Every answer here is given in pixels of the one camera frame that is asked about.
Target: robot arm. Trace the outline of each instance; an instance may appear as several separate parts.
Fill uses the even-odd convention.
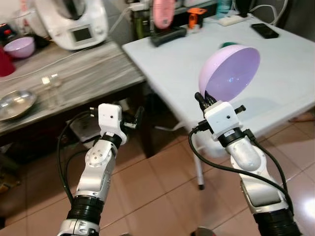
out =
[[[87,152],[85,169],[74,194],[71,210],[62,222],[58,236],[98,236],[100,215],[110,187],[117,151],[127,141],[121,127],[136,128],[136,124],[123,123],[120,106],[101,104],[91,109],[98,116],[101,138]],[[143,108],[136,117],[142,116]]]
[[[206,127],[210,129],[212,139],[219,141],[231,155],[233,168],[276,183],[267,171],[265,154],[250,143],[246,137],[249,130],[241,130],[237,113],[244,111],[245,107],[234,110],[228,102],[217,102],[207,93],[205,99],[199,93],[195,98],[206,119],[202,122],[203,130]],[[240,174],[240,177],[242,191],[262,236],[301,235],[287,199],[279,189],[248,175]]]

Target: table leg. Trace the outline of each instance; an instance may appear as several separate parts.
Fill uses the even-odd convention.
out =
[[[196,142],[196,139],[194,137],[192,138],[192,144],[198,150],[197,142]],[[199,158],[195,154],[193,154],[193,160],[195,161],[198,187],[200,190],[203,190],[205,188],[205,185],[204,185],[201,161],[199,160]]]
[[[130,96],[131,102],[133,106],[135,106],[135,109],[137,109],[140,106],[145,105],[142,86],[143,84],[135,86]],[[155,154],[154,148],[153,148],[153,142],[152,142],[151,129],[152,127],[150,125],[147,113],[144,112],[142,123],[138,131],[139,131],[141,146],[147,158]]]

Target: white folding table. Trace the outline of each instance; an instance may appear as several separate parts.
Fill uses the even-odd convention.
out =
[[[165,101],[187,130],[203,119],[194,98],[198,76],[205,61],[224,42],[235,42],[258,49],[261,63],[252,82],[231,104],[247,110],[239,119],[259,137],[285,120],[315,105],[315,44],[285,30],[270,26],[279,38],[264,39],[250,25],[261,23],[251,18],[223,27],[205,19],[197,33],[155,47],[149,38],[123,46],[139,67],[153,90]],[[209,132],[199,132],[200,140],[213,157],[225,150],[213,142]],[[198,179],[202,181],[200,163],[195,158]]]

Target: white cable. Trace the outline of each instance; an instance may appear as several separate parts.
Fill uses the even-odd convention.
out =
[[[274,6],[262,4],[262,5],[258,5],[258,6],[256,6],[256,7],[254,7],[253,9],[250,10],[250,12],[253,12],[253,11],[257,10],[258,8],[260,8],[260,7],[262,7],[262,6],[269,6],[269,7],[271,7],[271,9],[272,9],[272,11],[273,11],[273,13],[274,13],[274,20],[273,20],[270,24],[273,24],[273,22],[274,22],[274,21],[276,20],[276,18],[278,17],[277,10],[276,10],[276,8],[275,8]]]
[[[109,34],[111,34],[114,29],[117,27],[117,25],[120,23],[120,21],[122,21],[123,17],[127,14],[127,12],[130,10],[129,7],[125,8],[122,13],[120,14],[120,16],[118,17],[117,21],[113,24],[113,26],[110,28],[109,30]]]
[[[287,6],[287,3],[288,3],[288,2],[289,2],[288,0],[284,0],[282,9],[281,9],[279,15],[277,16],[277,18],[274,19],[273,22],[271,22],[272,25],[276,25],[276,24],[278,23],[278,20],[279,20],[279,19],[281,18],[281,16],[283,15],[283,13],[284,13],[284,11],[285,11],[285,9],[286,9],[286,6]]]
[[[11,81],[11,80],[20,79],[20,78],[23,78],[23,77],[25,77],[25,76],[29,76],[29,75],[31,75],[31,74],[34,74],[34,73],[36,73],[36,72],[38,72],[38,71],[41,71],[41,70],[43,70],[43,69],[49,67],[49,66],[51,66],[51,65],[54,65],[54,64],[56,64],[56,63],[58,63],[58,62],[60,62],[60,61],[62,61],[62,60],[65,60],[65,59],[67,59],[67,58],[69,58],[69,57],[71,57],[71,56],[73,56],[73,55],[76,55],[76,54],[78,54],[78,53],[80,53],[80,52],[82,52],[82,51],[84,51],[84,50],[86,50],[86,49],[88,49],[88,48],[82,49],[82,50],[80,50],[80,51],[78,51],[78,52],[76,52],[76,53],[73,53],[73,54],[71,54],[71,55],[69,55],[69,56],[66,56],[66,57],[64,57],[64,58],[61,58],[61,59],[59,59],[59,60],[57,60],[57,61],[55,61],[55,62],[53,62],[53,63],[50,63],[50,64],[48,64],[48,65],[45,65],[45,66],[43,66],[43,67],[41,67],[41,68],[39,68],[39,69],[37,69],[37,70],[35,70],[35,71],[32,71],[32,72],[30,72],[30,73],[27,73],[27,74],[25,74],[25,75],[20,75],[20,76],[17,76],[17,77],[13,77],[13,78],[8,79],[8,80],[0,80],[0,83],[1,83],[1,82],[7,82],[7,81]]]
[[[231,10],[235,10],[237,11],[237,8],[236,8],[236,3],[235,3],[236,0],[232,0],[232,6],[231,6]]]

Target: purple bowl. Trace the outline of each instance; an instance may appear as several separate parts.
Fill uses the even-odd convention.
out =
[[[215,52],[199,75],[199,91],[216,100],[230,101],[253,79],[260,63],[257,49],[230,45]]]
[[[35,51],[32,37],[18,38],[4,47],[4,51],[13,58],[28,58]]]

